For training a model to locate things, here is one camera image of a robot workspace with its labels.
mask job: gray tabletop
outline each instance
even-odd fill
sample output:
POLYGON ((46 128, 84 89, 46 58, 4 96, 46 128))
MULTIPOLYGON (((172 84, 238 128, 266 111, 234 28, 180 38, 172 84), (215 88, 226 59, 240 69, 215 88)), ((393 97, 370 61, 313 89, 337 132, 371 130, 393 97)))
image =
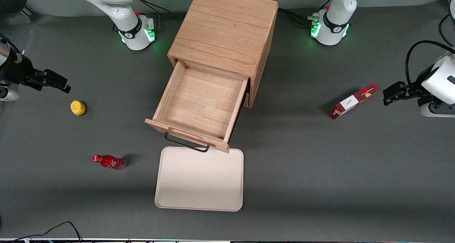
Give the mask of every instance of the gray tabletop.
MULTIPOLYGON (((404 80, 408 48, 440 40, 445 14, 444 3, 358 9, 346 38, 324 47, 279 13, 255 105, 242 109, 232 135, 231 148, 245 154, 238 212, 153 201, 170 143, 143 121, 171 76, 166 53, 183 14, 164 15, 157 42, 139 52, 107 17, 36 18, 25 54, 73 89, 21 86, 1 115, 0 236, 70 220, 85 238, 453 242, 455 120, 421 116, 416 100, 384 107, 381 93, 328 116, 347 93, 404 80), (86 115, 71 113, 74 99, 86 102, 86 115), (91 161, 97 153, 128 166, 102 168, 91 161)), ((444 29, 454 37, 449 23, 444 29)), ((417 48, 413 77, 443 52, 417 48)), ((49 234, 74 236, 70 227, 49 234)))

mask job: red box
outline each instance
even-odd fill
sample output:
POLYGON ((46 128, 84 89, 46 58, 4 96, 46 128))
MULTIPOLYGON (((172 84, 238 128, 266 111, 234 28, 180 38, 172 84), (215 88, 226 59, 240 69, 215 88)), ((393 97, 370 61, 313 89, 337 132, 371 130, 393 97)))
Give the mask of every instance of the red box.
POLYGON ((365 88, 361 89, 356 94, 344 99, 343 101, 339 102, 330 112, 330 117, 332 119, 336 119, 341 115, 345 114, 348 110, 351 110, 355 106, 361 104, 366 99, 369 99, 372 95, 379 91, 378 86, 376 84, 371 83, 370 85, 366 86, 365 88))

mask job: black cable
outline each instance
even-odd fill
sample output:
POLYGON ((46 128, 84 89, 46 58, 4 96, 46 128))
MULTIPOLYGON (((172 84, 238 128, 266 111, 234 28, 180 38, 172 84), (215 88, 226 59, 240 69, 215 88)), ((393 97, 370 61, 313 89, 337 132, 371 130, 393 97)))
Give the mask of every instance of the black cable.
POLYGON ((438 25, 438 30, 439 30, 439 35, 441 35, 442 39, 450 46, 450 47, 453 47, 453 44, 447 40, 447 38, 444 36, 444 33, 442 32, 442 23, 444 23, 444 21, 450 16, 450 13, 447 14, 447 16, 445 16, 444 18, 441 19, 441 21, 439 22, 439 25, 438 25))
POLYGON ((36 11, 34 9, 32 9, 28 4, 26 6, 31 12, 33 12, 33 14, 37 14, 36 11))
POLYGON ((328 0, 327 2, 324 3, 324 5, 322 5, 319 9, 323 9, 325 5, 327 5, 328 2, 330 2, 331 0, 328 0))
POLYGON ((300 21, 297 20, 297 18, 294 18, 293 16, 291 16, 290 14, 287 14, 294 22, 298 23, 299 25, 301 26, 304 26, 304 27, 309 27, 310 25, 306 25, 305 23, 302 23, 300 21))
POLYGON ((307 18, 306 16, 297 15, 297 14, 294 13, 294 12, 291 12, 291 11, 289 11, 289 10, 285 10, 285 9, 282 9, 282 8, 278 8, 278 11, 284 12, 284 13, 286 13, 286 14, 288 14, 288 15, 293 15, 293 16, 295 16, 295 17, 297 17, 297 18, 303 18, 303 19, 306 19, 306 18, 307 18))
POLYGON ((0 33, 0 38, 1 38, 1 42, 3 44, 6 44, 8 43, 10 45, 10 47, 12 47, 14 49, 14 51, 16 53, 20 53, 19 49, 11 42, 10 39, 6 38, 3 34, 0 33))
POLYGON ((163 7, 160 7, 160 6, 158 6, 158 5, 155 5, 155 4, 153 4, 153 3, 150 3, 150 2, 148 2, 148 1, 146 1, 146 0, 142 0, 142 1, 145 2, 145 3, 148 3, 148 4, 152 5, 152 6, 155 6, 155 7, 157 7, 157 8, 160 8, 160 9, 162 9, 162 10, 165 10, 165 11, 171 13, 169 10, 167 10, 167 9, 165 9, 165 8, 163 8, 163 7))
POLYGON ((409 49, 408 54, 406 55, 406 62, 405 62, 406 81, 408 82, 409 88, 411 88, 414 91, 414 93, 417 94, 420 97, 421 97, 421 94, 418 93, 415 90, 414 86, 412 86, 411 78, 409 77, 409 58, 411 57, 411 53, 414 50, 414 48, 417 47, 419 44, 422 44, 422 43, 433 44, 433 45, 436 45, 438 47, 441 47, 441 48, 447 50, 448 52, 451 52, 452 54, 455 54, 455 50, 453 50, 451 47, 448 47, 448 46, 446 46, 446 45, 444 45, 442 43, 439 43, 437 41, 432 41, 432 40, 421 40, 421 41, 418 41, 409 49))
POLYGON ((32 15, 35 14, 35 12, 31 11, 31 10, 27 7, 27 5, 26 5, 24 8, 27 9, 32 15))
POLYGON ((43 233, 43 234, 33 234, 33 235, 28 235, 28 236, 20 237, 20 238, 14 239, 14 240, 4 240, 4 241, 2 241, 2 243, 18 241, 18 240, 22 240, 22 239, 24 239, 24 238, 41 237, 41 236, 44 236, 44 235, 48 234, 51 230, 53 230, 53 229, 59 227, 59 226, 62 225, 62 224, 65 224, 65 223, 71 224, 71 226, 73 227, 74 231, 75 231, 76 234, 77 234, 77 238, 78 238, 78 240, 79 240, 79 243, 82 243, 82 237, 81 237, 81 235, 80 235, 79 232, 77 231, 77 229, 76 229, 76 227, 74 226, 74 224, 73 224, 72 222, 70 222, 70 221, 62 222, 61 224, 56 225, 56 226, 50 228, 49 230, 47 230, 47 232, 45 232, 45 233, 43 233))
POLYGON ((29 16, 24 10, 21 10, 21 12, 24 13, 24 15, 29 16))
POLYGON ((147 3, 145 3, 143 0, 139 0, 140 2, 142 2, 144 5, 146 5, 147 7, 151 8, 152 10, 154 10, 156 13, 160 13, 158 10, 156 10, 155 8, 149 6, 147 3))

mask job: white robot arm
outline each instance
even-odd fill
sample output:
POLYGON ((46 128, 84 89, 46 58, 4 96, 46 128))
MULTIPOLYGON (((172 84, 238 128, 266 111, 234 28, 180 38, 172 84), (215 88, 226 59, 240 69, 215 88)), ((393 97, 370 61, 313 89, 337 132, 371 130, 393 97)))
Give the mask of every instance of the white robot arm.
MULTIPOLYGON (((451 0, 449 16, 455 29, 454 13, 455 0, 451 0)), ((406 81, 407 83, 398 81, 383 91, 385 106, 399 100, 418 98, 417 103, 423 116, 455 118, 455 50, 453 47, 432 40, 416 42, 406 56, 406 81), (447 52, 420 73, 416 81, 411 82, 408 71, 410 55, 416 46, 424 43, 442 47, 447 52)))
POLYGON ((86 0, 106 13, 117 26, 122 41, 131 50, 145 49, 155 40, 152 18, 136 15, 129 5, 133 0, 86 0))
POLYGON ((322 8, 313 13, 314 28, 310 36, 321 44, 338 44, 346 35, 348 21, 357 8, 357 0, 332 0, 329 9, 322 8))
MULTIPOLYGON (((0 0, 0 13, 17 13, 27 4, 27 0, 0 0)), ((69 93, 67 79, 60 74, 46 69, 33 67, 31 60, 3 34, 0 34, 0 81, 7 86, 22 84, 41 91, 44 86, 57 88, 69 93)), ((0 101, 15 101, 19 92, 7 86, 0 87, 0 101)))

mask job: red bottle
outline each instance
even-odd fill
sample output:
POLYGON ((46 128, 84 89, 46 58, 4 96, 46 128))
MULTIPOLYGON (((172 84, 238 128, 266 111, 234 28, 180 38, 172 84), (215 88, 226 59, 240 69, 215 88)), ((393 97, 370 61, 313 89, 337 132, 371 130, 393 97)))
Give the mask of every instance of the red bottle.
POLYGON ((122 170, 125 168, 125 161, 122 159, 117 159, 111 155, 94 155, 92 160, 98 162, 103 167, 112 168, 115 170, 122 170))

